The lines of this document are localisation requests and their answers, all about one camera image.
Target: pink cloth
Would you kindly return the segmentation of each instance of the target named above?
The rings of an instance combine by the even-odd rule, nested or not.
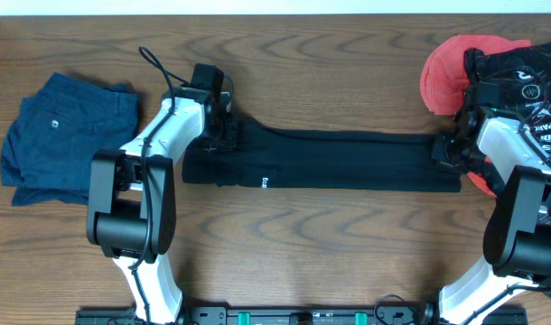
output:
[[[422,76],[420,94],[428,110],[452,116],[462,107],[469,81],[464,71],[464,52],[471,48],[495,54],[531,46],[529,40],[509,41],[494,35],[456,35],[430,54]]]

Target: green clip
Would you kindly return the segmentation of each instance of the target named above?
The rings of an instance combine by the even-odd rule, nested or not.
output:
[[[368,325],[368,314],[366,312],[356,312],[356,325]]]
[[[249,315],[249,312],[240,312],[238,314],[238,325],[250,325],[251,324],[251,316]]]

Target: black pants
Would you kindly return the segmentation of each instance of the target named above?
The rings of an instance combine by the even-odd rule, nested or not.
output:
[[[460,191],[430,157],[433,135],[267,129],[241,123],[231,152],[187,149],[184,182],[258,188]]]

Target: dark blue garment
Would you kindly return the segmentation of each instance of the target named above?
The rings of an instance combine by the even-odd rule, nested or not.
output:
[[[16,186],[14,206],[48,200],[87,204],[90,163],[99,149],[133,139],[138,95],[55,73],[25,98],[1,152],[1,182]]]

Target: wooden table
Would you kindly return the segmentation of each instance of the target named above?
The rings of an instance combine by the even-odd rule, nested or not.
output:
[[[0,148],[21,98],[54,72],[142,96],[142,126],[160,107],[149,46],[189,78],[220,66],[237,106],[292,129],[435,133],[420,72],[457,33],[551,40],[551,15],[134,16],[0,18]],[[462,192],[217,188],[176,176],[175,277],[191,299],[232,305],[373,304],[397,293],[435,297],[481,255],[494,200]],[[0,186],[0,324],[69,324],[83,306],[133,303],[123,275],[85,237],[86,207],[12,208]],[[527,293],[534,324],[551,300]]]

